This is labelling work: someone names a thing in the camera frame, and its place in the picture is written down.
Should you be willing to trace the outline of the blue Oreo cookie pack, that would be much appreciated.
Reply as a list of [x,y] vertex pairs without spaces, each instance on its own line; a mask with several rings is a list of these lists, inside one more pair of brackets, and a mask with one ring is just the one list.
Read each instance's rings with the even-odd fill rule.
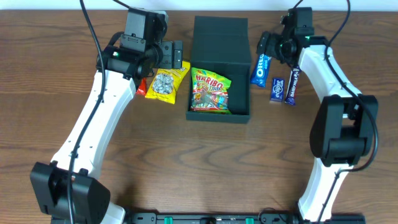
[[252,71],[251,84],[255,84],[259,87],[265,88],[269,70],[271,67],[272,58],[266,54],[260,54]]

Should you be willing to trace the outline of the yellow Hacks candy bag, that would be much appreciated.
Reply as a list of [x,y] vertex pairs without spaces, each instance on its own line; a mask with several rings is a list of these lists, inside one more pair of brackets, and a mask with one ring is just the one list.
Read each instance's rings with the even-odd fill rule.
[[181,68],[158,69],[145,97],[174,105],[178,88],[190,67],[190,62],[183,61]]

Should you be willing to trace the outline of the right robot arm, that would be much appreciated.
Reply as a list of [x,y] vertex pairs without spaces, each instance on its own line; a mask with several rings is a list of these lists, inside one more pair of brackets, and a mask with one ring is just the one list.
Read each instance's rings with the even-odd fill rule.
[[364,95],[336,62],[332,41],[315,35],[311,7],[295,5],[281,17],[281,34],[263,32],[257,54],[272,57],[290,67],[285,103],[295,101],[301,73],[310,80],[320,107],[310,130],[314,156],[312,173],[294,213],[259,214],[265,223],[365,223],[360,214],[332,214],[338,191],[349,173],[368,168],[378,149],[376,117],[378,101]]

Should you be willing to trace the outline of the purple Dairy Milk bar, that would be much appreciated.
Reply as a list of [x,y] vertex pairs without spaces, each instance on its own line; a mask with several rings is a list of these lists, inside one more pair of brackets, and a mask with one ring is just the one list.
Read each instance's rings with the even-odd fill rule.
[[295,96],[296,96],[297,84],[300,77],[300,73],[301,73],[300,67],[298,65],[293,66],[290,73],[289,84],[284,100],[284,102],[288,105],[292,106],[295,105]]

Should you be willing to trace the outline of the red Hacks candy bag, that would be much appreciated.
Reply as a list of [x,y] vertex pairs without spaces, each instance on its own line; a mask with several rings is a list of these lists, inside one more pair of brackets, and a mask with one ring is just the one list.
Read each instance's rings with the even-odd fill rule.
[[136,94],[137,95],[142,95],[142,96],[146,96],[147,94],[147,78],[143,78],[141,80],[141,83],[139,84],[137,90],[136,90]]

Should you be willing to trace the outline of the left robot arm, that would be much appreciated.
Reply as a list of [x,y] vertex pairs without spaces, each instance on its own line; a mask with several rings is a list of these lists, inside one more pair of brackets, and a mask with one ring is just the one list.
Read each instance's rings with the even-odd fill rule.
[[126,210],[100,183],[104,155],[143,78],[156,68],[181,68],[183,44],[166,41],[165,11],[129,7],[126,26],[98,49],[90,95],[67,140],[30,181],[40,211],[52,223],[123,223]]

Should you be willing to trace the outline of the Haribo gummy worms bag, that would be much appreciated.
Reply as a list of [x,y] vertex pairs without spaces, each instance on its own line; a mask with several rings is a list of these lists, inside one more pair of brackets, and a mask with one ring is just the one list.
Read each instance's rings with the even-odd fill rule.
[[215,72],[192,68],[192,100],[190,111],[231,114],[228,89],[231,80]]

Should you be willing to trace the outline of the blue Eclipse mint box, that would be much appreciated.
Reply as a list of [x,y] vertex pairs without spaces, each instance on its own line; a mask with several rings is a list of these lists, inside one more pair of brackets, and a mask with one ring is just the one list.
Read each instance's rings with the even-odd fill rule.
[[274,77],[272,79],[272,88],[271,88],[271,101],[281,102],[284,99],[284,85],[285,80],[283,78]]

